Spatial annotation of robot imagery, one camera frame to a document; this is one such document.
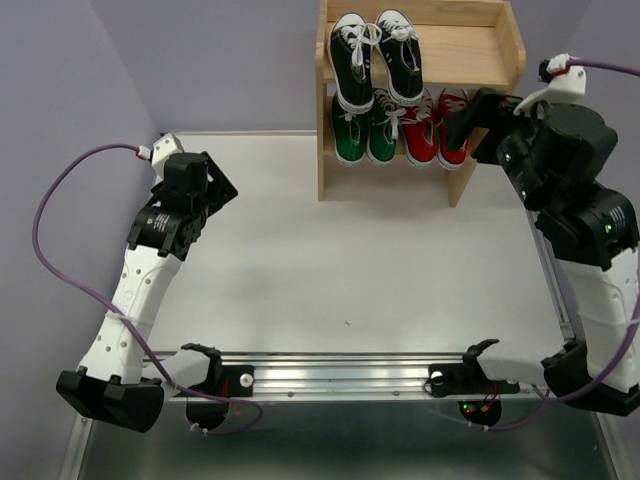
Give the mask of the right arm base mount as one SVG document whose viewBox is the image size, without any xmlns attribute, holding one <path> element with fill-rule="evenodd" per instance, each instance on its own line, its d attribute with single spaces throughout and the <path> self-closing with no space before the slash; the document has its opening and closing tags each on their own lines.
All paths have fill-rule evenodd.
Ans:
<svg viewBox="0 0 640 480">
<path fill-rule="evenodd" d="M 432 398 L 463 396 L 458 409 L 464 421 L 485 430 L 496 428 L 503 411 L 500 396 L 521 391 L 517 382 L 490 380 L 480 366 L 479 357 L 498 343 L 497 339 L 486 339 L 470 346 L 457 363 L 431 364 L 422 391 Z"/>
</svg>

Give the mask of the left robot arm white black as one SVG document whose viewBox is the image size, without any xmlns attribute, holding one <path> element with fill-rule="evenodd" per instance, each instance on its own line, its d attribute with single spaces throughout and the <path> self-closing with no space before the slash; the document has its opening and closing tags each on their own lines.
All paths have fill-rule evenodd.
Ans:
<svg viewBox="0 0 640 480">
<path fill-rule="evenodd" d="M 143 357 L 191 245 L 237 194 L 208 153 L 168 156 L 161 182 L 128 234 L 121 277 L 99 332 L 79 365 L 57 380 L 57 392 L 78 413 L 144 433 L 182 387 L 210 394 L 221 386 L 221 354 L 213 347 L 185 344 L 152 368 L 144 367 Z"/>
</svg>

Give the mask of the aluminium rail front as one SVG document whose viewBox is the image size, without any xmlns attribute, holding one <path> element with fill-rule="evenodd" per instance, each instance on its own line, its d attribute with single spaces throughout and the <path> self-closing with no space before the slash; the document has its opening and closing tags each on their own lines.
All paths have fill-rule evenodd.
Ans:
<svg viewBox="0 0 640 480">
<path fill-rule="evenodd" d="M 431 367 L 458 364 L 456 353 L 298 354 L 224 352 L 224 365 L 254 367 L 261 403 L 430 401 Z"/>
</svg>

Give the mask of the green sneaker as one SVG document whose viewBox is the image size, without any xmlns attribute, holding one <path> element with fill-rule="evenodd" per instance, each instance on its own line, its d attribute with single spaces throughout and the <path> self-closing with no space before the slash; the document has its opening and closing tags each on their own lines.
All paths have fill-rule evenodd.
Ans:
<svg viewBox="0 0 640 480">
<path fill-rule="evenodd" d="M 385 165 L 395 156 L 399 125 L 406 110 L 385 89 L 374 90 L 374 103 L 369 111 L 367 155 L 372 163 Z"/>
<path fill-rule="evenodd" d="M 331 125 L 337 160 L 346 166 L 360 163 L 368 140 L 368 115 L 347 112 L 340 105 L 338 94 L 335 94 L 331 104 Z"/>
</svg>

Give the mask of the red sneaker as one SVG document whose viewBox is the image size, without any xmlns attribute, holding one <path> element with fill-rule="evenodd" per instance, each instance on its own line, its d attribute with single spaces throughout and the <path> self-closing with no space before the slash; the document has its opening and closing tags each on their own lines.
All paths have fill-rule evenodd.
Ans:
<svg viewBox="0 0 640 480">
<path fill-rule="evenodd" d="M 468 140 L 459 141 L 457 139 L 458 127 L 454 120 L 456 114 L 467 105 L 466 91 L 459 88 L 444 88 L 438 98 L 439 147 L 437 157 L 439 164 L 449 171 L 458 170 L 466 161 Z"/>
<path fill-rule="evenodd" d="M 401 125 L 407 159 L 416 167 L 428 166 L 435 156 L 436 144 L 434 103 L 426 88 L 416 105 L 405 108 Z"/>
</svg>

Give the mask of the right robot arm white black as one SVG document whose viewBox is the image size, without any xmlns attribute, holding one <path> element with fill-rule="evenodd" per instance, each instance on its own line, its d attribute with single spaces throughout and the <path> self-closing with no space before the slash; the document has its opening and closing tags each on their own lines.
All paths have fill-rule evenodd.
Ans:
<svg viewBox="0 0 640 480">
<path fill-rule="evenodd" d="M 472 155 L 500 166 L 536 214 L 536 229 L 573 289 L 583 336 L 552 356 L 529 359 L 485 339 L 455 363 L 432 365 L 424 391 L 436 398 L 496 396 L 528 384 L 577 409 L 632 413 L 639 406 L 639 228 L 631 202 L 597 180 L 616 131 L 588 107 L 486 87 L 445 125 L 452 148 L 472 130 L 485 130 Z"/>
</svg>

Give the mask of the wooden shoe shelf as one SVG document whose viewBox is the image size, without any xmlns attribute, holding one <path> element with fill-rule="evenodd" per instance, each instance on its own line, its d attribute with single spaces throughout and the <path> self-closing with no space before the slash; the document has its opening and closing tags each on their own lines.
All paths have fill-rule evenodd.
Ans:
<svg viewBox="0 0 640 480">
<path fill-rule="evenodd" d="M 317 199 L 331 188 L 329 167 L 335 163 L 331 127 L 335 85 L 327 45 L 330 31 L 343 15 L 357 13 L 368 22 L 396 9 L 419 36 L 423 80 L 430 91 L 460 88 L 473 96 L 481 87 L 512 92 L 526 66 L 525 47 L 507 1 L 321 1 L 316 35 Z"/>
</svg>

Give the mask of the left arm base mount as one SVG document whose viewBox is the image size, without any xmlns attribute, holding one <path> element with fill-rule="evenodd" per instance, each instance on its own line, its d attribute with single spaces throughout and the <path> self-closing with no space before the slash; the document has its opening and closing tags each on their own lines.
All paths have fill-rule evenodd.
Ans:
<svg viewBox="0 0 640 480">
<path fill-rule="evenodd" d="M 165 360 L 165 368 L 181 386 L 169 391 L 186 399 L 186 420 L 205 436 L 232 435 L 255 426 L 263 416 L 253 400 L 255 366 L 227 363 L 215 347 L 181 346 Z"/>
</svg>

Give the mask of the black sneaker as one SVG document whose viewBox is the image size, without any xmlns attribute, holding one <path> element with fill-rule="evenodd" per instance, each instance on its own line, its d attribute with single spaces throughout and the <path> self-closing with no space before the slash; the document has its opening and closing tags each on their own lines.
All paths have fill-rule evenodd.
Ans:
<svg viewBox="0 0 640 480">
<path fill-rule="evenodd" d="M 338 102 L 348 113 L 364 114 L 373 106 L 371 54 L 381 38 L 380 28 L 356 13 L 341 16 L 330 31 L 327 55 Z"/>
<path fill-rule="evenodd" d="M 416 105 L 423 95 L 422 59 L 419 35 L 400 11 L 388 9 L 376 19 L 382 37 L 377 50 L 388 74 L 388 90 L 402 106 Z"/>
</svg>

